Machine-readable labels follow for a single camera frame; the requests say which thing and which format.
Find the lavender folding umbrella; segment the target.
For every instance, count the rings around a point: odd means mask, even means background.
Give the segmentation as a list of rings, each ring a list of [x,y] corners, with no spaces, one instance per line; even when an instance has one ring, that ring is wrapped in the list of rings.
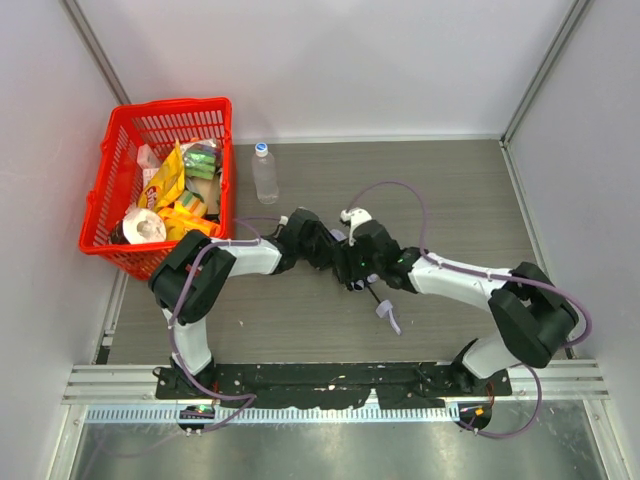
[[[353,291],[367,290],[377,302],[375,309],[376,315],[381,319],[386,319],[389,322],[392,330],[396,335],[402,334],[402,329],[399,326],[396,316],[394,314],[394,306],[390,300],[381,300],[372,288],[372,284],[375,283],[379,277],[376,274],[369,275],[364,280],[357,280],[351,283]]]

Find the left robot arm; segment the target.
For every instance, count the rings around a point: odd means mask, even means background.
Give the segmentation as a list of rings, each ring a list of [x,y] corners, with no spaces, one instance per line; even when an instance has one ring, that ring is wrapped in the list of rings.
[[[317,270],[333,266],[344,239],[313,212],[298,208],[279,219],[275,231],[251,240],[223,240],[196,230],[178,242],[152,273],[148,286],[167,320],[170,366],[158,371],[164,397],[211,396],[245,400],[249,394],[214,391],[216,365],[207,340],[206,316],[227,280],[244,275],[278,275],[300,260]]]

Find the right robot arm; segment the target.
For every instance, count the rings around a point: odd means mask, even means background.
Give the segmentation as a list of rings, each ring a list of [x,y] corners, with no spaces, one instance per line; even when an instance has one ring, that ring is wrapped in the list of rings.
[[[546,367],[578,324],[574,307],[535,264],[480,268],[403,248],[366,212],[343,223],[349,229],[341,246],[343,282],[376,276],[392,289],[446,297],[491,314],[494,333],[472,340],[452,361],[452,381],[464,393],[518,364]]]

